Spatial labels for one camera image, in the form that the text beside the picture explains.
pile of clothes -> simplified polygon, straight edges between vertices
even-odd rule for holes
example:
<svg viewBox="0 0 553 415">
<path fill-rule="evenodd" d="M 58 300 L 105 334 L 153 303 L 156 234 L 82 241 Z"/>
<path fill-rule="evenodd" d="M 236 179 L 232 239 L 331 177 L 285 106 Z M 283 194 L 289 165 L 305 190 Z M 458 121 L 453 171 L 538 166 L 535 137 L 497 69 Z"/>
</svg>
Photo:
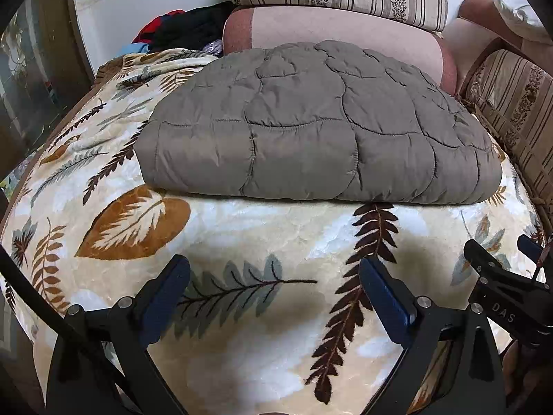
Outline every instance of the pile of clothes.
<svg viewBox="0 0 553 415">
<path fill-rule="evenodd" d="M 223 52 L 223 27 L 235 8 L 233 2 L 224 1 L 188 12 L 168 12 L 143 27 L 133 42 L 121 48 L 117 56 L 155 53 L 170 48 L 196 49 L 220 56 Z"/>
</svg>

light blue cloth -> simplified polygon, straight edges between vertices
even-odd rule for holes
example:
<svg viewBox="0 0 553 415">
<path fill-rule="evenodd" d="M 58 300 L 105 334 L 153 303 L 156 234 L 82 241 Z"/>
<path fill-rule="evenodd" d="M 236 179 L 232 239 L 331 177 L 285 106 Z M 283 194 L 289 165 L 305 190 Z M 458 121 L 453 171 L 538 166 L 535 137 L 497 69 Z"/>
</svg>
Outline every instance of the light blue cloth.
<svg viewBox="0 0 553 415">
<path fill-rule="evenodd" d="M 130 55 L 131 53 L 147 53 L 148 47 L 149 47 L 148 44 L 141 43 L 141 42 L 137 42 L 136 44 L 125 45 L 123 48 L 119 50 L 116 57 Z"/>
</svg>

leaf-patterned blanket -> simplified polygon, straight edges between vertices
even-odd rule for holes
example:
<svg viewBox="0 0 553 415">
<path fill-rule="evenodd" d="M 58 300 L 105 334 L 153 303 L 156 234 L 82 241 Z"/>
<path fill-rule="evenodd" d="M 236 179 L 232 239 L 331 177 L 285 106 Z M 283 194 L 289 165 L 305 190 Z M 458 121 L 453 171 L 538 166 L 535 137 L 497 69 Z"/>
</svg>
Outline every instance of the leaf-patterned blanket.
<svg viewBox="0 0 553 415">
<path fill-rule="evenodd" d="M 540 223 L 499 147 L 501 186 L 469 206 L 251 201 L 148 188 L 133 143 L 157 102 L 212 60 L 181 49 L 127 56 L 33 158 L 1 236 L 60 313 L 71 303 L 112 306 L 172 255 L 186 255 L 192 281 L 149 353 L 190 413 L 360 413 L 400 354 L 361 291 L 366 255 L 378 255 L 415 295 L 449 307 L 464 308 L 475 284 L 462 254 L 470 238 L 505 268 L 532 275 L 516 239 L 527 233 L 541 242 Z M 34 341 L 44 388 L 55 335 L 1 285 Z M 494 333 L 504 348 L 508 336 L 497 326 Z"/>
</svg>

gray blanket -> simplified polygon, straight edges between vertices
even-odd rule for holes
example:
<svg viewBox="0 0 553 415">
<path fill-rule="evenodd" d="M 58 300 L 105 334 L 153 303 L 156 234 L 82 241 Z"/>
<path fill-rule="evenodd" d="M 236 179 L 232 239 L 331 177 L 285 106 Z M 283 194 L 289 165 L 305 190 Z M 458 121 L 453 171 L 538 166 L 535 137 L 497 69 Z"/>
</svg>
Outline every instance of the gray blanket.
<svg viewBox="0 0 553 415">
<path fill-rule="evenodd" d="M 147 184 L 206 195 L 474 203 L 502 175 L 484 128 L 427 74 L 337 41 L 210 63 L 134 149 Z"/>
</svg>

metal screw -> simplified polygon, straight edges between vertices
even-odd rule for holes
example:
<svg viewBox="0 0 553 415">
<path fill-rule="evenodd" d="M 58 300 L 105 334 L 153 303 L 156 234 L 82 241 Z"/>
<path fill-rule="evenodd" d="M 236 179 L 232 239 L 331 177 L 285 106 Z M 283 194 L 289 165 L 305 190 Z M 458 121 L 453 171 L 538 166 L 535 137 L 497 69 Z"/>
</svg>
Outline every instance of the metal screw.
<svg viewBox="0 0 553 415">
<path fill-rule="evenodd" d="M 117 305 L 121 307 L 121 309 L 126 309 L 127 307 L 131 307 L 132 303 L 133 303 L 133 299 L 130 296 L 124 296 L 119 300 Z"/>
<path fill-rule="evenodd" d="M 417 299 L 416 299 L 416 303 L 421 306 L 421 307 L 424 307 L 425 309 L 427 307 L 430 307 L 432 306 L 432 301 L 430 300 L 430 298 L 428 298 L 428 296 L 419 296 Z"/>
<path fill-rule="evenodd" d="M 81 310 L 81 306 L 79 306 L 78 304 L 73 304 L 73 305 L 69 306 L 69 308 L 67 310 L 67 314 L 68 315 L 77 315 L 79 310 Z"/>
<path fill-rule="evenodd" d="M 481 305 L 479 305 L 478 303 L 472 303 L 471 304 L 471 310 L 475 314 L 481 314 L 482 312 L 484 312 L 484 308 Z"/>
</svg>

